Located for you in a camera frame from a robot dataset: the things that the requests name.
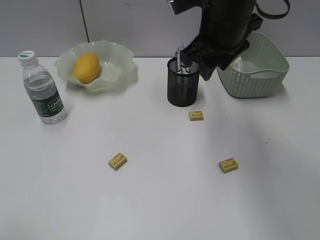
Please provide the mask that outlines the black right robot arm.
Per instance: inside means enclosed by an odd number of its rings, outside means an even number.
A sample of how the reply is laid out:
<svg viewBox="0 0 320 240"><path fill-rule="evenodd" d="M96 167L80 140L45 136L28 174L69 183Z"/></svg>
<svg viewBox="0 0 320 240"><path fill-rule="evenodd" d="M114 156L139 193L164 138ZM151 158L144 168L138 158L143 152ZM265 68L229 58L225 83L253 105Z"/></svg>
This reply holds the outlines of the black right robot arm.
<svg viewBox="0 0 320 240"><path fill-rule="evenodd" d="M255 0L202 0L198 35L182 51L182 61L199 64L199 74L208 81L219 67L225 70L250 46L248 36L263 19L253 13Z"/></svg>

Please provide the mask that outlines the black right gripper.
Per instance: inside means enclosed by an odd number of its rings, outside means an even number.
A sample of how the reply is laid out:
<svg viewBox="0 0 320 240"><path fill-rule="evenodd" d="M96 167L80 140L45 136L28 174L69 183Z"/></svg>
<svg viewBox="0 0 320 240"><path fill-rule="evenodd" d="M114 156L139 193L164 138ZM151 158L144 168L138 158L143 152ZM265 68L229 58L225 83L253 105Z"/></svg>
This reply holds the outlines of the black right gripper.
<svg viewBox="0 0 320 240"><path fill-rule="evenodd" d="M263 19L256 13L249 17L244 36L236 46L221 48L209 45L202 35L198 35L185 49L180 52L180 59L185 67L190 67L193 62L199 64L199 74L208 81L217 67L226 69L230 63L250 46L247 38L262 25Z"/></svg>

